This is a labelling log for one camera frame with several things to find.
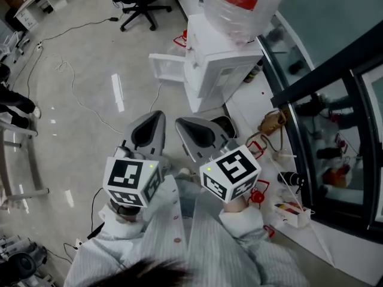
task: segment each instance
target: black pants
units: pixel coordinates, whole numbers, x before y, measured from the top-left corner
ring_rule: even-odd
[[[8,90],[0,84],[0,112],[9,113],[12,116],[11,124],[26,129],[29,125],[29,120],[19,116],[18,113],[12,111],[8,106],[15,106],[25,114],[30,114],[36,107],[27,97]]]

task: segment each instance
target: shirt cuff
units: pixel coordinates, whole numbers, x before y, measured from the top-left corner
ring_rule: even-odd
[[[104,220],[103,232],[108,233],[111,236],[132,239],[136,237],[144,227],[142,221],[130,222],[123,218],[123,216],[117,214],[110,202],[100,210],[99,216]]]
[[[235,238],[263,228],[262,214],[252,206],[239,213],[227,213],[222,210],[220,219],[225,229]]]

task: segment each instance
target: white cable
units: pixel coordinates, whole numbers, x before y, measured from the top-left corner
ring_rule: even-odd
[[[288,183],[286,182],[285,178],[283,177],[281,171],[279,170],[278,166],[275,164],[275,162],[271,159],[271,157],[269,156],[269,154],[267,152],[265,152],[266,156],[269,158],[269,160],[271,161],[271,163],[274,165],[274,167],[276,168],[276,170],[278,171],[279,175],[281,176],[284,184],[286,185],[287,189],[289,190],[289,192],[291,193],[291,195],[293,196],[293,198],[295,199],[295,202],[299,205],[300,209],[302,210],[302,213],[303,215],[306,216],[306,213],[303,211],[303,206],[300,204],[300,202],[298,201],[297,197],[293,194],[293,191],[291,190],[290,186],[288,185]],[[319,241],[319,244],[321,245],[324,253],[327,255],[327,258],[329,259],[329,262],[330,264],[335,268],[335,265],[334,265],[334,261],[333,261],[333,258],[331,256],[331,253],[330,251],[328,250],[326,244],[323,242],[323,239],[322,237],[320,236],[319,232],[314,228],[313,224],[312,224],[312,221],[311,221],[311,218],[308,218],[309,219],[309,224],[312,228],[312,231],[314,232],[316,238],[318,239]]]
[[[159,87],[158,87],[157,97],[155,98],[155,100],[154,100],[153,103],[151,104],[150,109],[149,109],[149,112],[151,112],[151,109],[153,108],[153,105],[155,104],[155,102],[157,101],[157,99],[158,99],[158,97],[159,97],[159,95],[160,95],[160,89],[161,89],[162,84],[163,84],[163,81],[161,82],[161,84],[160,84]]]
[[[122,132],[117,131],[114,127],[112,127],[111,125],[109,125],[108,123],[106,123],[106,122],[100,117],[100,115],[99,115],[96,111],[94,111],[94,110],[91,109],[91,108],[87,108],[86,106],[84,106],[83,104],[81,104],[81,102],[78,100],[78,98],[76,97],[76,95],[75,95],[74,92],[73,92],[73,84],[74,84],[74,79],[75,79],[75,73],[74,73],[74,70],[73,70],[72,65],[71,65],[68,61],[63,60],[63,58],[62,58],[61,55],[56,55],[56,54],[52,54],[52,55],[61,58],[61,62],[54,68],[54,70],[57,70],[57,71],[59,71],[59,72],[63,72],[63,71],[66,70],[66,66],[67,66],[67,65],[69,65],[69,67],[72,69],[73,79],[72,79],[72,83],[71,83],[71,93],[72,93],[72,96],[76,99],[77,103],[78,103],[81,107],[87,109],[88,111],[94,112],[94,113],[96,114],[96,116],[99,118],[99,120],[100,120],[104,125],[108,126],[111,130],[115,131],[115,132],[118,133],[118,134],[122,134]]]

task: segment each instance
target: open cabinet door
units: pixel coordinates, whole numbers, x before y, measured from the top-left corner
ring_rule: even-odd
[[[149,55],[149,62],[157,79],[184,82],[185,57],[153,53]]]

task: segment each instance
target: white table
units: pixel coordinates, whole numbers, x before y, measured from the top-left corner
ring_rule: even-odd
[[[15,17],[28,29],[34,28],[44,17],[44,12],[35,3],[36,0],[26,0],[17,11]],[[67,0],[47,0],[54,11],[68,4]]]

